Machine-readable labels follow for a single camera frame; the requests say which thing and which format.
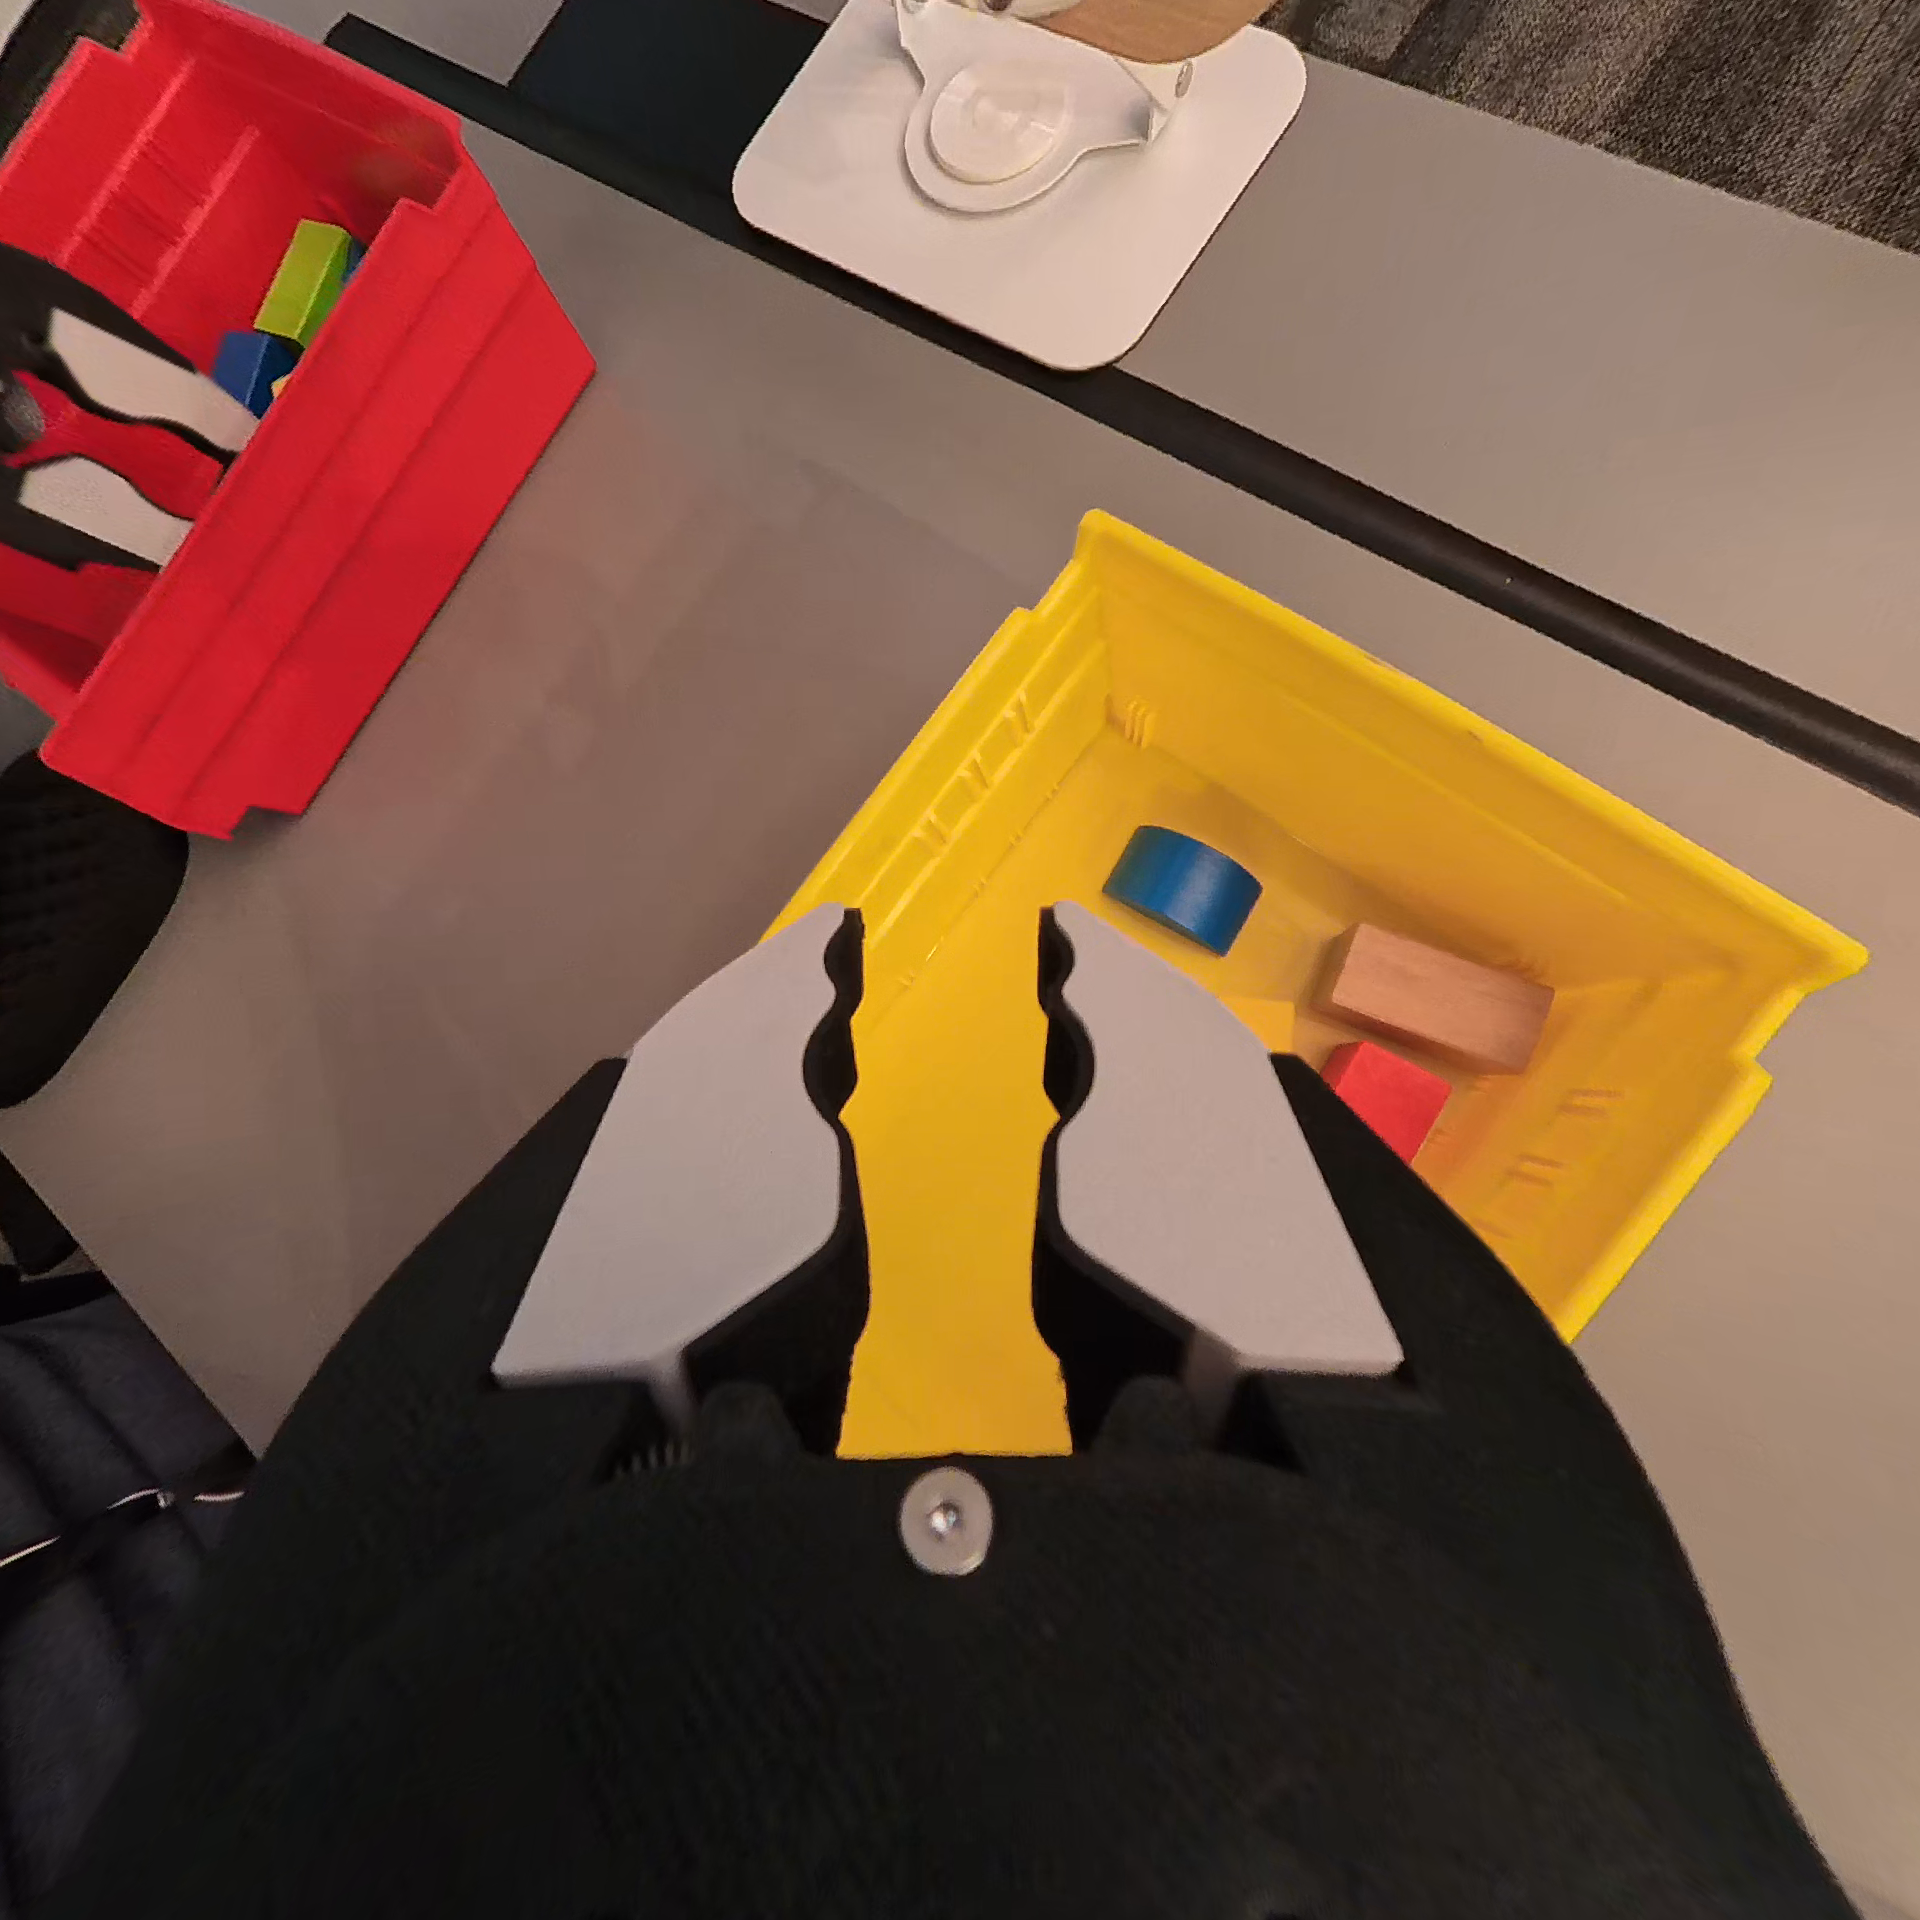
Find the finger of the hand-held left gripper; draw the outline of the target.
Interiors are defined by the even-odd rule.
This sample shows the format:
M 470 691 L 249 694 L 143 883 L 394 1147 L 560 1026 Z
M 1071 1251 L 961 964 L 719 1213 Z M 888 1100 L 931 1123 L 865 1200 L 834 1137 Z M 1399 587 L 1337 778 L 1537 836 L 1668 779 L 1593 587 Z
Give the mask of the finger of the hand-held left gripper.
M 3 546 L 49 566 L 158 574 L 194 528 L 198 515 L 166 505 L 160 494 L 201 481 L 198 450 L 126 474 L 83 453 L 33 459 L 6 443 L 3 474 Z
M 64 307 L 46 322 L 41 380 L 96 419 L 156 428 L 223 464 L 259 429 L 249 406 L 209 374 Z

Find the dark flat pad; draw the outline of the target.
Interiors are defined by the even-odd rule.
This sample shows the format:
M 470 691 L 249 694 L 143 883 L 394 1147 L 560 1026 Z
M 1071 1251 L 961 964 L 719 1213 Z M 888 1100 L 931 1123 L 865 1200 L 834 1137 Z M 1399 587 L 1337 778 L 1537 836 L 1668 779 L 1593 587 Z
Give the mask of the dark flat pad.
M 566 3 L 510 86 L 638 165 L 729 190 L 823 35 L 776 3 Z

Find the yellow plastic bin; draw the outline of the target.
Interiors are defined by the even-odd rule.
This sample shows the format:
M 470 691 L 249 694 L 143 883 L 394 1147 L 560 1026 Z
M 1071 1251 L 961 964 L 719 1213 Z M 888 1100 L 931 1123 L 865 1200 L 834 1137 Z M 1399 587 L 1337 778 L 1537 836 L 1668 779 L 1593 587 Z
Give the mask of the yellow plastic bin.
M 1264 885 L 1212 956 L 1104 899 L 1140 826 Z M 1468 707 L 1090 512 L 786 907 L 865 922 L 847 1108 L 872 1246 L 842 1457 L 1059 1453 L 1028 1310 L 1052 1124 L 1041 912 L 1080 900 L 1319 1066 L 1332 941 L 1392 928 L 1554 990 L 1526 1073 L 1436 1062 L 1416 1171 L 1556 1336 L 1591 1324 L 1770 1089 L 1760 1054 L 1866 949 Z

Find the red wooden cube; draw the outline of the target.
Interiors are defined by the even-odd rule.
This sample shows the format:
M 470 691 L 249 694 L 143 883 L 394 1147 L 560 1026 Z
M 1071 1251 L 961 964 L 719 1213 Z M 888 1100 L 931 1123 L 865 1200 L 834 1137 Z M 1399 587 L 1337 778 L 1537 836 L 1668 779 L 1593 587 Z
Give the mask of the red wooden cube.
M 1404 1164 L 1424 1152 L 1455 1096 L 1446 1074 L 1375 1041 L 1336 1044 L 1319 1073 Z

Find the table edge rail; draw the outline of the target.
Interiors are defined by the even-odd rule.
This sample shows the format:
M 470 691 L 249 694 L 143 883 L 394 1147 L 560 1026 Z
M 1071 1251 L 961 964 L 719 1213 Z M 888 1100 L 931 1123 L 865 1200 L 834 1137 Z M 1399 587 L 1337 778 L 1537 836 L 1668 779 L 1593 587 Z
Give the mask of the table edge rail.
M 599 134 L 532 106 L 515 86 L 486 81 L 358 14 L 340 17 L 322 41 L 379 78 L 422 91 L 433 106 L 450 107 L 790 280 L 1497 612 L 1874 800 L 1919 812 L 1919 742 L 1895 728 L 1562 578 L 1150 380 L 1116 365 L 1059 372 L 988 342 L 753 229 L 723 203 L 719 190 L 626 157 Z

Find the natural wooden block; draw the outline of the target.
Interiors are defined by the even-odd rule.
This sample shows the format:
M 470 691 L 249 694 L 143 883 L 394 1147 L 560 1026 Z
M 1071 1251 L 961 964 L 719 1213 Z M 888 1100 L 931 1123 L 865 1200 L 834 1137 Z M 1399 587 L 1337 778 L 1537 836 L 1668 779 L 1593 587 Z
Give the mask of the natural wooden block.
M 1554 990 L 1358 922 L 1328 949 L 1310 1006 L 1465 1073 L 1519 1074 L 1543 1043 Z

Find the black mesh pad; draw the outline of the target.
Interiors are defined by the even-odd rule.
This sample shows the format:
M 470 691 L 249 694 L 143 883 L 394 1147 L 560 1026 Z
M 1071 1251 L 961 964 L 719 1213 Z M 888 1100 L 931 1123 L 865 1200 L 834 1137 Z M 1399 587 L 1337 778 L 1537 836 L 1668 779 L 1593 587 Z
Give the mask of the black mesh pad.
M 3 773 L 3 1107 L 68 1062 L 167 922 L 187 835 L 36 753 Z

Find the red plastic bin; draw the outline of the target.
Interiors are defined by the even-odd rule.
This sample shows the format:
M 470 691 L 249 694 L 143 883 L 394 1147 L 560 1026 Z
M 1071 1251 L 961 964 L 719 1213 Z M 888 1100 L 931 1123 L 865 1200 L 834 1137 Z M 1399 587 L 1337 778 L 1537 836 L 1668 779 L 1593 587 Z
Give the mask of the red plastic bin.
M 489 540 L 594 372 L 470 155 L 415 91 L 224 5 L 75 35 L 6 147 L 6 245 L 96 289 L 210 377 L 298 224 L 369 257 L 158 571 L 6 552 L 6 684 L 62 776 L 183 833 L 300 814 Z M 193 446 L 28 377 L 44 459 L 123 474 Z

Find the blue wooden cylinder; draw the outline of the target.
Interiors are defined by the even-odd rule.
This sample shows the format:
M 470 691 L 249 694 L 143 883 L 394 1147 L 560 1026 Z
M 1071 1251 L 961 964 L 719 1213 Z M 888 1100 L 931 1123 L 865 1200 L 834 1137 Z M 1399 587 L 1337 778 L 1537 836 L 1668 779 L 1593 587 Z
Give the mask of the blue wooden cylinder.
M 1262 881 L 1209 843 L 1144 824 L 1134 827 L 1103 883 L 1104 899 L 1226 958 L 1255 914 Z

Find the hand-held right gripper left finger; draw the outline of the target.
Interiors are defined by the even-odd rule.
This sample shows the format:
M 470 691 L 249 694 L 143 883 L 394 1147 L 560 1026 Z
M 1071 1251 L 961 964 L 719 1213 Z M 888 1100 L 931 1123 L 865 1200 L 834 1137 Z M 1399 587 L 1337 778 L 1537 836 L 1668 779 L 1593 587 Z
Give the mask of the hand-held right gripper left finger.
M 872 1310 L 852 1018 L 865 922 L 812 907 L 626 1054 L 497 1348 L 506 1388 L 638 1385 L 670 1434 L 763 1385 L 840 1434 Z

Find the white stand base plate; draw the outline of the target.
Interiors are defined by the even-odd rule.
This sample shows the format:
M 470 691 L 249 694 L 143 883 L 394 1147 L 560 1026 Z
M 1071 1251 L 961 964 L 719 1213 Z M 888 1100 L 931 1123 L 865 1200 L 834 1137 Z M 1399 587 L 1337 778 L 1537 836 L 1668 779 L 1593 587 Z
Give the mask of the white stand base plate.
M 1196 59 L 1153 145 L 1081 160 L 1014 210 L 947 210 L 906 168 L 921 85 L 894 5 L 840 6 L 737 163 L 737 213 L 1050 371 L 1139 346 L 1306 104 L 1306 58 L 1254 22 Z

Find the person's lap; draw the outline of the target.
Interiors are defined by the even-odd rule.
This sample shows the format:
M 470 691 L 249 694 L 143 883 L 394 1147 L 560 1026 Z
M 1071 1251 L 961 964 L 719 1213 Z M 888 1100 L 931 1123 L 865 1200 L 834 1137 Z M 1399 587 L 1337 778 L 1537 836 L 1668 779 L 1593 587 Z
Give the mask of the person's lap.
M 3 1914 L 59 1880 L 252 1452 L 3 1172 Z

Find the long green wooden block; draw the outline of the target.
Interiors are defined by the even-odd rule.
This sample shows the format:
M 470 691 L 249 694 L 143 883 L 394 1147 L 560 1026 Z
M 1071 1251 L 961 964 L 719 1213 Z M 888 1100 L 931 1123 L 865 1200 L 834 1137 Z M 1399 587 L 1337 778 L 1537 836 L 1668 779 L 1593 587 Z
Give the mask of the long green wooden block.
M 302 220 L 263 296 L 254 332 L 306 350 L 340 301 L 369 246 L 338 224 Z

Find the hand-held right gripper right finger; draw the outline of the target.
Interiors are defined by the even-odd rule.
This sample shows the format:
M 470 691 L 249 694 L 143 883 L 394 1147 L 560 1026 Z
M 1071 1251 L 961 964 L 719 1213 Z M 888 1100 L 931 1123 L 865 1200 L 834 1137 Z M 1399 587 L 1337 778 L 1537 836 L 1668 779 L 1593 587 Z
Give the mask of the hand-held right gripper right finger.
M 1391 1379 L 1404 1347 L 1275 1057 L 1186 971 L 1060 900 L 1041 916 L 1036 1326 L 1071 1429 L 1140 1379 L 1204 1429 L 1259 1373 Z

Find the clear stand bracket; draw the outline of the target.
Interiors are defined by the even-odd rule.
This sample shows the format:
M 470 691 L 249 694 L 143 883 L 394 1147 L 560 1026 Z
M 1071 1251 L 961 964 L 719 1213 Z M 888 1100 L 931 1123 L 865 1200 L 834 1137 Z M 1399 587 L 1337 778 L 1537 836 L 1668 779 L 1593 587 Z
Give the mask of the clear stand bracket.
M 1009 5 L 894 5 L 919 81 L 904 157 L 934 206 L 1001 213 L 1041 201 L 1081 160 L 1153 145 L 1194 85 L 1196 59 L 1122 62 Z

